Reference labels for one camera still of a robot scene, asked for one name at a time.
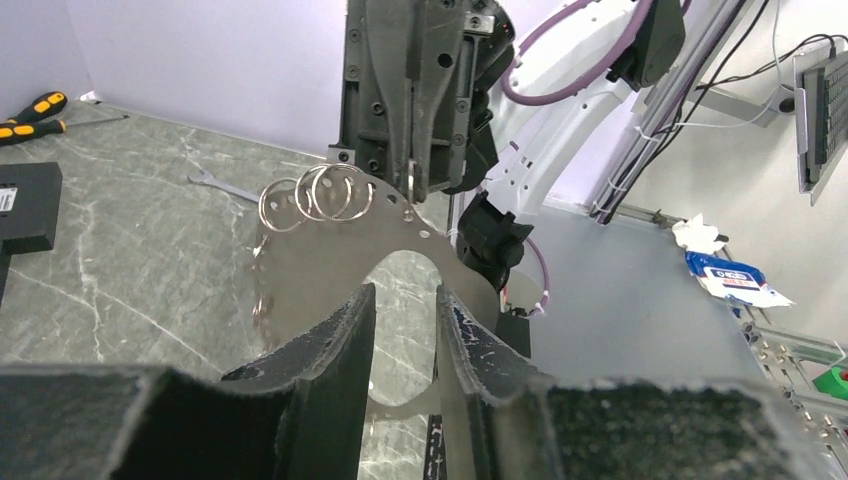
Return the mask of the silver keyring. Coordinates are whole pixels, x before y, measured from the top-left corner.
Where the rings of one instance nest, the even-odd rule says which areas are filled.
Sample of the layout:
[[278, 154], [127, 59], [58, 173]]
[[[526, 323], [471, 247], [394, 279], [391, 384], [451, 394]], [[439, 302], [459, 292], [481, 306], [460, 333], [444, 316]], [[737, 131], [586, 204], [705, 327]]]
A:
[[320, 165], [307, 190], [319, 221], [351, 223], [373, 206], [376, 186], [360, 177], [362, 171], [344, 164]]
[[297, 179], [297, 186], [302, 189], [304, 197], [310, 203], [310, 207], [306, 207], [312, 221], [316, 222], [335, 222], [346, 223], [352, 220], [351, 217], [345, 217], [346, 212], [352, 205], [353, 200], [353, 180], [351, 177], [343, 178], [344, 197], [341, 207], [335, 213], [328, 213], [321, 204], [321, 198], [328, 194], [332, 199], [335, 196], [334, 185], [332, 180], [327, 177], [331, 171], [355, 172], [356, 168], [344, 163], [320, 163], [308, 169]]
[[309, 213], [306, 207], [310, 207], [310, 203], [297, 186], [297, 180], [292, 177], [278, 179], [260, 192], [258, 227], [271, 233], [290, 233], [311, 220], [304, 214]]

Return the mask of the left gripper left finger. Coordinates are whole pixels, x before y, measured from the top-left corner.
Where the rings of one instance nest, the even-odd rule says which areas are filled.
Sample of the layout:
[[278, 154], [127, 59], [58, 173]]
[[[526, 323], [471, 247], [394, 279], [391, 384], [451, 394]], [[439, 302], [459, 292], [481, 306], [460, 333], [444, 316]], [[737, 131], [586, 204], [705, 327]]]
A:
[[353, 479], [376, 324], [365, 284], [217, 382], [165, 365], [6, 364], [5, 479]]

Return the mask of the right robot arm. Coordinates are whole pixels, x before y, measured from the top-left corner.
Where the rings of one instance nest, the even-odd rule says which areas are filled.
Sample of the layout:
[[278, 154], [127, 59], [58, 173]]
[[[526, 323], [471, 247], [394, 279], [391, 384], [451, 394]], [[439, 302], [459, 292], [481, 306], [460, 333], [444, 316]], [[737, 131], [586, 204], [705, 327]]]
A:
[[501, 290], [584, 142], [675, 63], [687, 8], [566, 1], [518, 37], [496, 1], [351, 1], [329, 156], [415, 204], [473, 192], [459, 257]]

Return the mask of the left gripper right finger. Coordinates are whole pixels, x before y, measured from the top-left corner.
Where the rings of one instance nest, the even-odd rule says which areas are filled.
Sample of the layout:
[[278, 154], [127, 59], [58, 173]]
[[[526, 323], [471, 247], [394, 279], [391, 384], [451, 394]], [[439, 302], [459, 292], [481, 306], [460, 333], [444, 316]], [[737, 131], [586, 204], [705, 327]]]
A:
[[774, 388], [736, 379], [539, 371], [437, 290], [439, 479], [835, 479], [840, 470]]

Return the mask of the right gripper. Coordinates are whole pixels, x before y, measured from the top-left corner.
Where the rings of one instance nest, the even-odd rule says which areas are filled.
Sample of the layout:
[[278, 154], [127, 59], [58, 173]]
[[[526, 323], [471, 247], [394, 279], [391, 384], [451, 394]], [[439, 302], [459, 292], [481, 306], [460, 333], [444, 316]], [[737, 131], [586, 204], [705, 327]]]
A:
[[497, 162], [489, 92], [514, 58], [497, 1], [350, 1], [332, 158], [422, 202]]

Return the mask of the dark perforated ring plate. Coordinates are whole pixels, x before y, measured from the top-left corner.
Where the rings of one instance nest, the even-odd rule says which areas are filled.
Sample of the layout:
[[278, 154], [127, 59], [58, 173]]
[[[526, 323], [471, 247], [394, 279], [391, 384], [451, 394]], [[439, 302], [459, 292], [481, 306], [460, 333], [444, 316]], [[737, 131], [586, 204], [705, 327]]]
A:
[[270, 348], [263, 378], [278, 380], [283, 368], [302, 362], [290, 380], [289, 418], [331, 426], [362, 422], [376, 322], [375, 292], [365, 278], [392, 253], [414, 251], [441, 277], [435, 318], [439, 376], [413, 400], [376, 411], [391, 419], [441, 413], [450, 422], [479, 426], [521, 387], [504, 370], [513, 353], [494, 333], [495, 291], [392, 187], [360, 177], [376, 186], [376, 196], [359, 220], [310, 220], [283, 234], [258, 227], [254, 317]]

